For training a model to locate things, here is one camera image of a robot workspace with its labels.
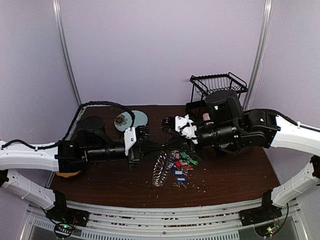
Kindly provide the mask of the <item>blue tagged key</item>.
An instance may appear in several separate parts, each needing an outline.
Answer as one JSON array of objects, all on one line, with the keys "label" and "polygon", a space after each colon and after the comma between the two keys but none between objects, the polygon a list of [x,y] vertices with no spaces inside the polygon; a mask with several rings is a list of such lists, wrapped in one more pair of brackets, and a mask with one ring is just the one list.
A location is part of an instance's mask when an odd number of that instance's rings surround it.
[{"label": "blue tagged key", "polygon": [[175,180],[178,185],[187,188],[186,183],[188,182],[188,179],[186,177],[177,177]]}]

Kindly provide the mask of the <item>pile of tagged keys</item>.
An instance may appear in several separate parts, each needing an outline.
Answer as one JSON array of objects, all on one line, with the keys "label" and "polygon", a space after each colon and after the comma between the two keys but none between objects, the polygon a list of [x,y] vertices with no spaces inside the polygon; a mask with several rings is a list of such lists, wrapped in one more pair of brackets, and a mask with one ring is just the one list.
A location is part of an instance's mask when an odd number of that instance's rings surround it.
[{"label": "pile of tagged keys", "polygon": [[168,163],[164,168],[169,173],[172,172],[174,176],[185,177],[188,175],[189,171],[193,171],[199,162],[192,159],[184,151],[172,150],[168,157]]}]

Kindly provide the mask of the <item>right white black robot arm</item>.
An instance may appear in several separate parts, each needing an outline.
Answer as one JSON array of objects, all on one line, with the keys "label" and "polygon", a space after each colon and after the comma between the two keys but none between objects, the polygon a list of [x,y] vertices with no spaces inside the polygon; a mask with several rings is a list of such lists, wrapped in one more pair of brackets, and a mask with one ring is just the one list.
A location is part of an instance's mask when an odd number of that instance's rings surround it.
[{"label": "right white black robot arm", "polygon": [[286,183],[263,194],[261,206],[242,210],[244,220],[266,221],[281,216],[292,199],[320,182],[320,130],[307,126],[272,109],[244,111],[234,90],[219,90],[205,98],[209,121],[194,122],[188,115],[162,120],[163,132],[185,138],[186,149],[233,144],[237,151],[247,146],[287,148],[312,154],[310,162]]}]

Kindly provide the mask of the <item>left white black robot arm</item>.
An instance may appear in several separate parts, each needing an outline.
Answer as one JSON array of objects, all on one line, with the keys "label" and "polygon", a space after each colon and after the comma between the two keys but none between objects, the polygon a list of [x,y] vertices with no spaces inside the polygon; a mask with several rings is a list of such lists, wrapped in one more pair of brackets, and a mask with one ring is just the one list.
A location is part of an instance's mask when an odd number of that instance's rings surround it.
[{"label": "left white black robot arm", "polygon": [[72,175],[88,164],[128,159],[134,165],[143,155],[157,151],[161,144],[150,141],[149,127],[129,127],[122,140],[111,139],[105,121],[89,116],[76,124],[76,137],[54,144],[30,145],[16,139],[0,143],[0,187],[33,202],[53,214],[61,222],[72,218],[63,193],[44,188],[22,176],[17,169],[47,170]]}]

